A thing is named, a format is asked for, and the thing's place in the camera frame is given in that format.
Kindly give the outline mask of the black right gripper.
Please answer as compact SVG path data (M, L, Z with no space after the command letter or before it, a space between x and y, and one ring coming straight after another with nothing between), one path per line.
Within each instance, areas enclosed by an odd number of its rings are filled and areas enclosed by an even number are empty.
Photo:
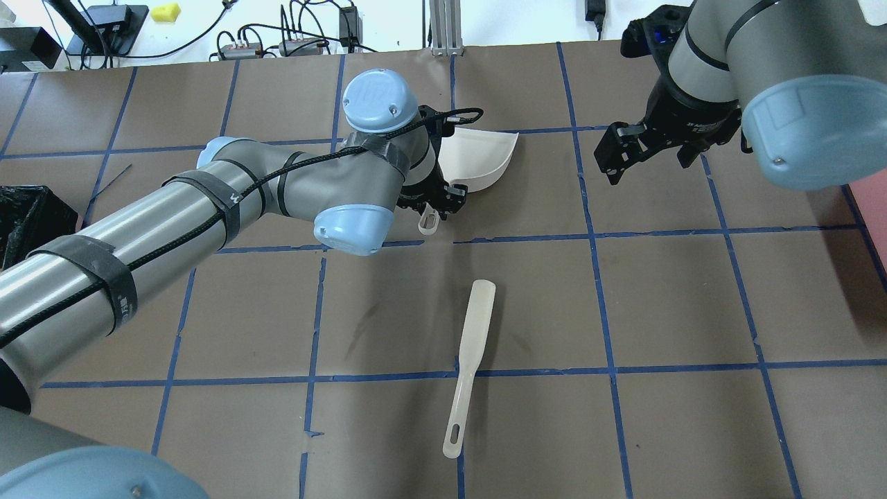
M595 148L595 160L611 186L634 164L670 148L678 148L681 168L689 168L713 145L728 143L740 123L737 103L691 96L665 71L647 99L645 116L636 124L611 123Z

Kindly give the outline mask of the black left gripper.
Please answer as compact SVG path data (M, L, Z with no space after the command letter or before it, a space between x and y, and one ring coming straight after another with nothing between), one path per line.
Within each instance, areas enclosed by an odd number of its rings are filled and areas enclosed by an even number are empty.
M419 138L425 145L419 148L421 154L413 162L406 183L400 190L396 207L412 209L422 213L427 208L434 209L441 219L457 213L468 199L468 187L463 183L450 182L444 177L439 156L441 140L455 133L455 126L440 117L440 112L429 105L420 105L416 120L434 116L435 120L417 129Z

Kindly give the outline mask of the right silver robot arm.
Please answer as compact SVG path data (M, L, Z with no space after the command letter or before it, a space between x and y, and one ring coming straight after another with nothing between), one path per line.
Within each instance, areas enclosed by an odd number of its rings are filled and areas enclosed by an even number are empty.
M690 167L736 133L783 189L885 169L886 26L857 1L665 4L629 23L620 51L649 56L659 76L645 116L611 123L595 149L611 184L670 148Z

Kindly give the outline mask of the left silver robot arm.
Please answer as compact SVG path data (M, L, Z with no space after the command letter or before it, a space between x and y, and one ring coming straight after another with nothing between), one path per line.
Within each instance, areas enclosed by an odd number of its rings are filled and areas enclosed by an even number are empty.
M341 88L341 110L349 133L324 155L219 136L194 167L2 271L3 498L208 497L156 452L35 418L36 392L267 216L309 224L324 249L373 256L397 209L463 207L468 187L444 177L439 156L481 107L422 105L380 67Z

